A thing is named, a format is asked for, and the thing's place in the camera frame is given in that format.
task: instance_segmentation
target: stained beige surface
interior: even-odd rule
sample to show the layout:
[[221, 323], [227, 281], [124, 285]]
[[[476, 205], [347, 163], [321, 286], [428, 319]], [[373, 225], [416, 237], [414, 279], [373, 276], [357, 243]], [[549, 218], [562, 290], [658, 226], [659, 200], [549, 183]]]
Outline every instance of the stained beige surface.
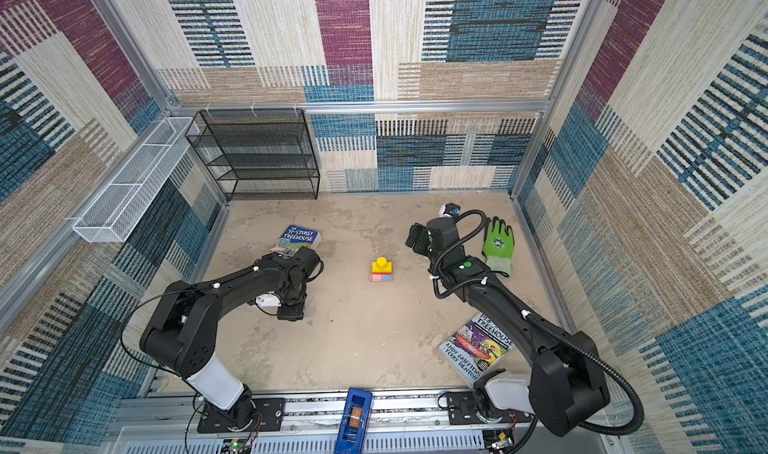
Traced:
[[[437, 349], [477, 311], [456, 296], [432, 292], [426, 258], [404, 246], [414, 222], [435, 218], [451, 201], [481, 209], [513, 226], [512, 277], [505, 283], [549, 319], [552, 306], [538, 277], [508, 196], [500, 192], [451, 191], [401, 195], [320, 195], [318, 200], [238, 201], [207, 271], [212, 279], [250, 265], [266, 253], [289, 224], [317, 229], [325, 271], [308, 287], [303, 321], [289, 323], [242, 306], [219, 324], [216, 353], [253, 390], [455, 386], [462, 378]], [[479, 217], [459, 224], [462, 234]], [[466, 244], [481, 257], [482, 233]], [[393, 282], [369, 282], [371, 263], [386, 256]], [[528, 372], [514, 350], [502, 360]], [[187, 390], [167, 379], [163, 390]]]

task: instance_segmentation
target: wire rack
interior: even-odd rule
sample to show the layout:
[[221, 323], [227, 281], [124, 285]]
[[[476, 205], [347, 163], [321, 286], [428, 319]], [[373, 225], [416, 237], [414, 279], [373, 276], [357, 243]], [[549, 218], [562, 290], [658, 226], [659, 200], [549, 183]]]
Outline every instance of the wire rack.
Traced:
[[187, 139], [228, 201], [317, 199], [320, 171], [302, 110], [200, 111]]
[[130, 156], [72, 229], [88, 242], [125, 242], [197, 133], [190, 117], [164, 119]]

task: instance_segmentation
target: yellow connector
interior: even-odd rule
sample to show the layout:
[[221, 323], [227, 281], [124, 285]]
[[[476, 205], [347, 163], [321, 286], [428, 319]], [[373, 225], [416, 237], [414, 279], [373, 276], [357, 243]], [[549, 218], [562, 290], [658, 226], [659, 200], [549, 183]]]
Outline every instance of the yellow connector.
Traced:
[[392, 262], [388, 261], [386, 257], [379, 257], [371, 267], [371, 272], [374, 274], [388, 275], [392, 272]]

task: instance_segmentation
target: white wire basket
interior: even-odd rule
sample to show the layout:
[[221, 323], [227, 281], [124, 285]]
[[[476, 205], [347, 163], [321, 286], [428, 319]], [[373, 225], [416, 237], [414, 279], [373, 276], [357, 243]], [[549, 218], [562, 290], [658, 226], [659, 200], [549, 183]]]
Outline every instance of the white wire basket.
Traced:
[[187, 152], [187, 129], [199, 133], [190, 117], [160, 122], [72, 229], [87, 242], [125, 242]]

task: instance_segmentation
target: green glove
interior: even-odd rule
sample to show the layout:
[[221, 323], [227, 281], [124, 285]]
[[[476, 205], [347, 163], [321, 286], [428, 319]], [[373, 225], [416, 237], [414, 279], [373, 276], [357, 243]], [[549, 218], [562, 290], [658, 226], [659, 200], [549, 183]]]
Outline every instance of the green glove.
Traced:
[[485, 245], [482, 253], [485, 264], [494, 271], [510, 274], [512, 270], [512, 252], [514, 251], [514, 234], [512, 227], [507, 226], [504, 219], [494, 216], [485, 219]]

